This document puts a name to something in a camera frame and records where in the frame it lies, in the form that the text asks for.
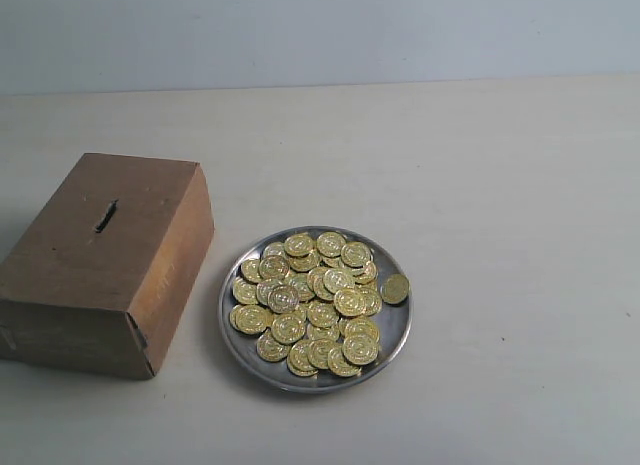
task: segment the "white table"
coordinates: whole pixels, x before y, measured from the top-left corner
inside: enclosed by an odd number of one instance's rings
[[[0,99],[0,258],[84,151],[202,162],[216,221],[150,382],[0,362],[0,463],[628,464],[640,453],[640,75]],[[335,224],[412,279],[412,333],[330,396],[215,321],[253,240]]]

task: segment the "plate rim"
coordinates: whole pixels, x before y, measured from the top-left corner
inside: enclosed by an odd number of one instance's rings
[[[387,252],[387,250],[383,247],[381,247],[378,242],[360,234],[357,232],[353,232],[351,230],[348,230],[346,228],[341,228],[341,227],[329,227],[329,226],[325,226],[325,225],[304,225],[304,226],[299,226],[299,227],[293,227],[293,228],[288,228],[288,229],[284,229],[284,230],[280,230],[278,232],[272,233],[270,235],[267,235],[266,237],[260,238],[254,242],[251,243],[251,245],[249,245],[249,247],[247,247],[245,249],[245,251],[243,253],[240,254],[240,256],[238,257],[238,259],[233,263],[233,265],[231,266],[231,268],[229,269],[229,271],[227,272],[227,274],[225,275],[225,278],[222,282],[222,286],[220,288],[220,291],[218,293],[218,328],[220,333],[222,334],[222,337],[224,339],[224,342],[227,346],[227,348],[231,351],[231,354],[235,357],[236,361],[242,366],[242,368],[244,368],[245,370],[247,370],[249,373],[251,373],[253,376],[263,380],[264,382],[268,383],[269,385],[278,388],[280,390],[284,390],[287,392],[294,392],[294,393],[302,393],[302,394],[324,394],[324,393],[331,393],[331,392],[336,392],[338,390],[344,390],[346,388],[352,387],[354,385],[358,385],[359,383],[362,383],[368,379],[370,379],[371,377],[374,377],[375,375],[377,375],[378,373],[380,373],[382,370],[384,370],[387,365],[389,365],[389,363],[391,363],[391,361],[400,353],[400,350],[402,350],[402,348],[404,347],[404,344],[407,341],[407,338],[409,337],[409,332],[411,331],[411,322],[413,319],[413,300],[412,300],[412,293],[411,290],[409,291],[409,295],[407,296],[407,302],[404,306],[408,307],[408,318],[407,318],[407,325],[402,333],[402,336],[400,337],[400,340],[398,341],[398,343],[396,344],[395,348],[393,349],[393,351],[389,354],[389,356],[387,358],[385,358],[382,362],[380,362],[375,368],[367,371],[366,373],[363,373],[362,375],[360,375],[359,377],[357,377],[354,380],[349,380],[349,381],[345,381],[344,383],[338,383],[335,385],[329,385],[326,387],[304,387],[304,386],[299,386],[299,385],[289,385],[286,383],[281,382],[280,380],[274,379],[272,377],[270,377],[267,374],[264,374],[262,372],[260,372],[259,370],[256,370],[255,368],[253,368],[251,366],[251,364],[249,362],[247,362],[245,360],[245,358],[238,353],[238,351],[235,349],[235,346],[233,345],[233,343],[231,343],[231,338],[228,336],[227,334],[227,328],[225,328],[224,325],[224,313],[223,313],[223,309],[224,309],[224,298],[225,298],[225,290],[227,289],[227,285],[229,283],[230,280],[232,280],[234,278],[235,273],[238,270],[238,267],[240,266],[240,264],[246,259],[246,257],[248,255],[250,255],[253,250],[259,246],[261,243],[263,242],[269,242],[270,240],[274,240],[276,237],[278,237],[279,235],[282,234],[294,234],[294,233],[300,233],[300,232],[304,232],[307,231],[309,229],[315,229],[315,230],[322,230],[322,231],[336,231],[336,232],[340,232],[340,233],[347,233],[355,238],[358,239],[365,239],[365,241],[371,242],[373,244],[375,244],[375,246],[384,254],[386,254],[386,256],[388,257],[388,259],[395,265],[395,267],[397,268],[397,270],[404,274],[404,271],[402,270],[402,268],[400,267],[400,265],[398,264],[398,262],[396,262],[396,260],[393,258],[393,255],[391,255],[389,252]]]

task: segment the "wooden box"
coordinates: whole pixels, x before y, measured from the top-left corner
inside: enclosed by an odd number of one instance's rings
[[[212,235],[199,164],[85,154],[0,264],[0,358],[153,377]]]

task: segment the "white wall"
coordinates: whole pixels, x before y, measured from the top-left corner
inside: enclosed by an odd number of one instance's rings
[[[0,0],[0,94],[640,70],[640,0]]]

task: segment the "metal plate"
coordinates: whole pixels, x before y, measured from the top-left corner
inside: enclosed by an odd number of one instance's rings
[[[238,362],[249,372],[282,390],[299,393],[329,393],[364,382],[380,372],[396,357],[409,335],[413,306],[411,292],[402,305],[391,306],[384,304],[380,313],[371,317],[380,329],[381,350],[376,361],[363,367],[359,376],[342,378],[331,374],[329,371],[321,370],[317,376],[305,378],[292,374],[287,369],[286,361],[284,360],[278,363],[269,363],[262,360],[256,352],[258,337],[246,336],[233,329],[229,323],[229,313],[236,305],[236,302],[231,293],[231,288],[233,279],[240,276],[240,264],[243,261],[249,258],[260,258],[264,247],[269,243],[284,242],[288,236],[294,233],[308,232],[315,239],[322,232],[333,230],[344,234],[348,241],[360,241],[371,248],[374,261],[378,267],[379,285],[384,283],[389,275],[403,273],[391,255],[373,240],[340,228],[309,226],[284,230],[255,243],[233,265],[220,291],[218,318],[222,336],[229,349]]]

